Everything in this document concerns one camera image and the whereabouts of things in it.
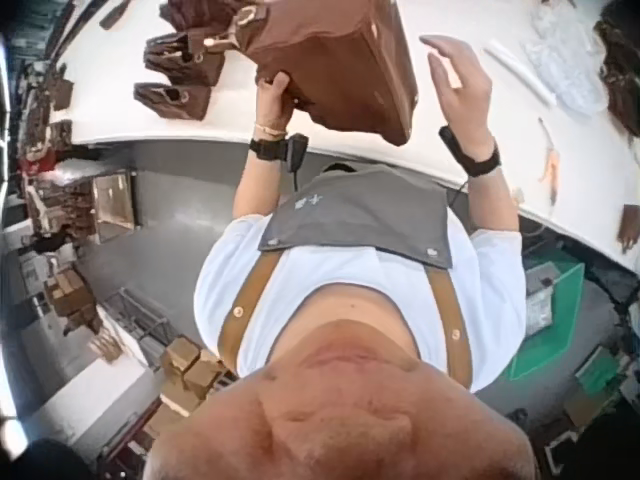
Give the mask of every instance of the brown leather bag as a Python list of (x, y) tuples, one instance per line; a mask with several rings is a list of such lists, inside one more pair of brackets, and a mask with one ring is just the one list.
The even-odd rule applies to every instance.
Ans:
[(255, 3), (252, 0), (169, 0), (160, 5), (160, 18), (178, 32), (208, 27), (224, 33), (240, 9)]
[(73, 144), (71, 143), (71, 120), (60, 120), (59, 122), (52, 123), (50, 127), (51, 148), (53, 148), (57, 152), (71, 150), (71, 148), (73, 148)]
[(224, 66), (224, 53), (208, 50), (209, 29), (170, 33), (147, 41), (144, 64), (163, 73), (172, 85), (215, 86)]
[(394, 2), (280, 0), (245, 7), (231, 31), (259, 78), (291, 76), (288, 90), (314, 122), (409, 140), (418, 88)]
[(197, 85), (170, 86), (136, 83), (133, 98), (162, 118), (202, 120), (207, 114), (211, 89)]

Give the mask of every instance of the black cable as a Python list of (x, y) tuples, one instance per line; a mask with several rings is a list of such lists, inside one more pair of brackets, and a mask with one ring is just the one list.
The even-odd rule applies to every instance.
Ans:
[(462, 190), (464, 189), (464, 187), (467, 186), (468, 183), (469, 183), (469, 179), (467, 179), (467, 181), (464, 182), (462, 185), (460, 185), (460, 188), (458, 190), (456, 190), (455, 195), (453, 196), (453, 198), (449, 202), (449, 208), (451, 208), (453, 206), (455, 201), (458, 199), (458, 195), (460, 195), (460, 192), (462, 192)]

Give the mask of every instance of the white plastic bag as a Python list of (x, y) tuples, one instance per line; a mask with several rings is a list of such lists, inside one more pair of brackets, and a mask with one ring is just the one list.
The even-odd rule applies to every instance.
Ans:
[(539, 4), (532, 16), (540, 40), (524, 51), (542, 81), (572, 110), (593, 115), (607, 108), (607, 91), (598, 71), (605, 50), (567, 2)]

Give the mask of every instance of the man's right hand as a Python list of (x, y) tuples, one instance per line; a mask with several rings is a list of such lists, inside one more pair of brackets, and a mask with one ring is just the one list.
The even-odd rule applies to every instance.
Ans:
[(491, 103), (491, 79), (482, 69), (471, 46), (443, 35), (423, 35), (420, 41), (448, 58), (462, 86), (453, 88), (440, 57), (429, 52), (431, 79), (440, 108), (462, 150), (478, 162), (488, 160), (495, 149), (487, 118)]

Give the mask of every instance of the brown leather piece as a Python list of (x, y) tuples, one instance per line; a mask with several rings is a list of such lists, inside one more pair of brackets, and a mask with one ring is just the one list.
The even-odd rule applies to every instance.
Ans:
[(122, 18), (130, 4), (131, 0), (122, 0), (119, 5), (113, 7), (113, 9), (107, 13), (102, 20), (100, 20), (100, 26), (105, 30), (111, 30), (111, 28)]
[(449, 376), (467, 390), (473, 380), (471, 347), (451, 275), (448, 270), (425, 267), (433, 297), (438, 305), (447, 346)]
[(618, 241), (622, 244), (622, 252), (635, 247), (640, 238), (640, 206), (625, 205), (622, 209)]
[(287, 72), (297, 108), (329, 129), (379, 133), (394, 145), (409, 140), (418, 89), (395, 3), (280, 0), (260, 8), (266, 18), (234, 19), (259, 78)]
[[(222, 324), (218, 353), (226, 367), (236, 375), (242, 338), (283, 253), (284, 250), (275, 250), (260, 254)], [(442, 319), (447, 347), (447, 371), (453, 380), (469, 389), (473, 380), (471, 347), (451, 275), (448, 270), (427, 266), (425, 272)]]
[(71, 148), (73, 148), (73, 144), (71, 143), (71, 120), (61, 120), (59, 122), (52, 123), (50, 127), (51, 148), (59, 152), (71, 150)]
[(51, 78), (48, 80), (53, 110), (56, 112), (69, 108), (69, 105), (71, 105), (73, 82), (64, 78), (66, 70), (67, 66), (61, 65), (57, 71), (53, 71), (50, 74)]
[(202, 120), (207, 114), (211, 88), (162, 83), (136, 83), (133, 98), (162, 118)]
[(160, 6), (160, 17), (178, 32), (209, 27), (222, 34), (238, 10), (253, 4), (251, 0), (169, 0)]
[(284, 250), (278, 250), (260, 254), (222, 324), (218, 338), (218, 353), (226, 367), (236, 375), (242, 337), (283, 253)]
[(171, 33), (147, 41), (146, 68), (167, 76), (172, 85), (215, 86), (224, 66), (224, 53), (210, 53), (204, 45), (213, 39), (204, 29)]

